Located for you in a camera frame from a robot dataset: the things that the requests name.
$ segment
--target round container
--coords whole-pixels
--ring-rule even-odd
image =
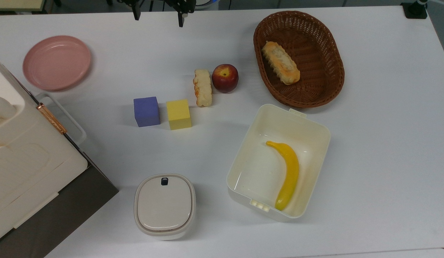
[[[137,188],[134,217],[137,227],[160,240],[182,237],[195,216],[195,189],[182,175],[154,175]]]

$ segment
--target black stand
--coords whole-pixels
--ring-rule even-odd
[[[0,258],[44,258],[117,192],[91,164],[52,201],[0,239]]]
[[[421,3],[419,3],[417,0],[414,3],[401,3],[400,5],[404,8],[405,17],[408,19],[426,19],[427,18],[427,12],[426,12],[426,5],[427,0],[422,0]]]

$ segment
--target plastic container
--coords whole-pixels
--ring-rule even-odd
[[[154,175],[137,188],[134,217],[137,227],[160,240],[182,237],[195,216],[195,189],[182,175]]]
[[[289,205],[274,208],[286,176],[282,156],[265,142],[288,144],[299,159],[299,178]],[[266,104],[260,107],[241,144],[227,176],[232,199],[280,221],[300,217],[316,185],[330,143],[327,127],[310,121],[306,115]]]

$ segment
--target copper handle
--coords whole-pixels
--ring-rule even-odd
[[[64,128],[64,126],[56,119],[56,117],[50,112],[50,110],[43,103],[40,103],[40,105],[38,105],[36,109],[40,111],[40,114],[42,114],[45,117],[45,119],[47,119],[47,121],[50,122],[50,124],[52,124],[52,126],[60,134],[65,134],[67,132],[66,128]]]

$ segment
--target toy food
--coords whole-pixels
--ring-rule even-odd
[[[197,106],[210,106],[212,104],[212,87],[209,71],[196,69],[193,83]]]
[[[290,199],[292,199],[297,180],[299,179],[299,159],[294,150],[285,143],[276,143],[269,140],[266,142],[266,145],[276,149],[286,161],[286,179],[282,184],[274,205],[276,209],[282,211],[287,207]]]
[[[212,72],[212,83],[221,93],[229,93],[238,85],[239,75],[236,67],[230,64],[221,64]]]
[[[300,71],[297,69],[297,64],[276,42],[266,41],[262,52],[282,83],[291,85],[300,80]]]

